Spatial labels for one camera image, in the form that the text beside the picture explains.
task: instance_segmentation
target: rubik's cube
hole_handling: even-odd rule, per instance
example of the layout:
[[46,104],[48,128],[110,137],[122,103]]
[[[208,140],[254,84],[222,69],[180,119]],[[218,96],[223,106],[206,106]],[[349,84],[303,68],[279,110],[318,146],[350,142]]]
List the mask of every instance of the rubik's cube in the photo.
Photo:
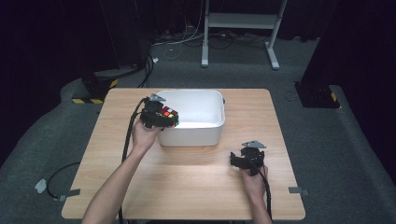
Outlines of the rubik's cube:
[[175,119],[177,122],[169,128],[175,128],[178,125],[178,113],[176,110],[169,108],[168,106],[164,106],[160,111],[162,116],[168,117],[169,119]]

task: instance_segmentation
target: person's right arm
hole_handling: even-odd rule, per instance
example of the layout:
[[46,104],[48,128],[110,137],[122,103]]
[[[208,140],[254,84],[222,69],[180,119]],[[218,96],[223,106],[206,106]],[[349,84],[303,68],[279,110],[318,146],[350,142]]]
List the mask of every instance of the person's right arm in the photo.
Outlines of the person's right arm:
[[[267,176],[268,168],[260,168],[261,172]],[[250,176],[248,170],[241,169],[242,178],[245,186],[254,224],[272,224],[272,220],[267,213],[264,202],[265,186],[260,175]]]

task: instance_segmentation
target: white plastic container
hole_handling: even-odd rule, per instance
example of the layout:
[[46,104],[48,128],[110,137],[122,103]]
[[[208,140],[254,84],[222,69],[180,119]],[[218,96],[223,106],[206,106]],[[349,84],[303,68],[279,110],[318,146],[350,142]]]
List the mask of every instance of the white plastic container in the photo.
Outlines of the white plastic container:
[[158,134],[164,147],[206,147],[219,143],[225,121],[220,92],[212,90],[175,90],[157,93],[164,105],[176,110],[179,124]]

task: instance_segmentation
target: human hand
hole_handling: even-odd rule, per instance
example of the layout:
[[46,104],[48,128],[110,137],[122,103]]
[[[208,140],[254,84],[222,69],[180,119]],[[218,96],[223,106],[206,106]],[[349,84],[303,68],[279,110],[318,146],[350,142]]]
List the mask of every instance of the human hand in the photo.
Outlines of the human hand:
[[146,128],[141,120],[134,124],[132,138],[134,142],[134,151],[139,150],[146,153],[154,144],[155,137],[162,127]]
[[[248,170],[239,169],[242,173],[242,179],[244,182],[245,192],[251,203],[260,203],[263,201],[265,186],[262,181],[260,174],[250,176]],[[265,178],[268,176],[268,167],[260,167],[260,171],[264,174]]]

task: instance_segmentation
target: dark background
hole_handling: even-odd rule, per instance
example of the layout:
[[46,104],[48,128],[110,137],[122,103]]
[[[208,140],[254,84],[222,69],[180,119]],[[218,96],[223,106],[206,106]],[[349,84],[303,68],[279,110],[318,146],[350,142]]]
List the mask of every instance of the dark background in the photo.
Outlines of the dark background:
[[[222,1],[212,1],[211,8],[272,13],[279,4],[275,0],[226,2],[223,5]],[[308,65],[308,71],[318,74],[320,85],[343,88],[363,132],[393,181],[395,5],[394,0],[289,0],[278,34],[283,39],[300,36],[303,41],[321,37],[320,50],[311,61],[317,66]],[[168,29],[178,32],[183,24],[180,13],[184,11],[191,12],[189,19],[195,24],[199,6],[199,1],[154,1],[152,16],[158,33]],[[3,163],[25,131],[61,102],[60,89],[87,71],[69,41],[71,34],[64,26],[61,1],[2,1],[0,17]],[[328,21],[330,28],[324,33]],[[321,69],[319,63],[327,64],[329,69]]]

